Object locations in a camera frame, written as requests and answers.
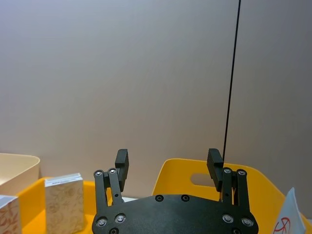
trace gray wall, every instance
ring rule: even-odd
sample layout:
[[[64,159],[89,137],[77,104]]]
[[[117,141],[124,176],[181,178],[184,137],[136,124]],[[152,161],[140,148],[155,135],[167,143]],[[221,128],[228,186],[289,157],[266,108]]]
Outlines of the gray wall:
[[[127,196],[163,162],[222,149],[237,1],[0,2],[0,151],[43,176],[93,172],[128,148]]]
[[[243,1],[226,159],[251,165],[312,217],[312,1]]]

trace small box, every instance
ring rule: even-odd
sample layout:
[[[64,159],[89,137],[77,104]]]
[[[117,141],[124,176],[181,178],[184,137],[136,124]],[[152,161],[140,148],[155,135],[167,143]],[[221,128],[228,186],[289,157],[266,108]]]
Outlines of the small box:
[[[83,181],[80,173],[45,180],[47,234],[83,230]]]
[[[0,234],[10,233],[21,234],[19,199],[0,195]]]

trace beige bowl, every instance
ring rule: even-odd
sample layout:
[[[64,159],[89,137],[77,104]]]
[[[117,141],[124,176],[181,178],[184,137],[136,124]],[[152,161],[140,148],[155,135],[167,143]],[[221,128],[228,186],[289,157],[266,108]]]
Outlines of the beige bowl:
[[[40,159],[0,154],[0,195],[16,195],[39,178]]]

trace cardboard box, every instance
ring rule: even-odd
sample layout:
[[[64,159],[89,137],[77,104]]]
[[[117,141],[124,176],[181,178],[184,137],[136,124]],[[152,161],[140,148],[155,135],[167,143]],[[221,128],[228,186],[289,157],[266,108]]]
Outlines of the cardboard box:
[[[0,195],[0,234],[11,233],[21,234],[19,199]]]
[[[47,234],[71,234],[84,227],[83,181],[71,174],[45,180]]]

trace red logo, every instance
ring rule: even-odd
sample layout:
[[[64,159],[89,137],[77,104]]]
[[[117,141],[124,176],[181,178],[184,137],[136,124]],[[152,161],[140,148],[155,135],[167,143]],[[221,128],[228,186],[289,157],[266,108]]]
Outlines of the red logo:
[[[277,222],[273,234],[290,234],[291,221],[289,218],[281,218],[281,221]]]

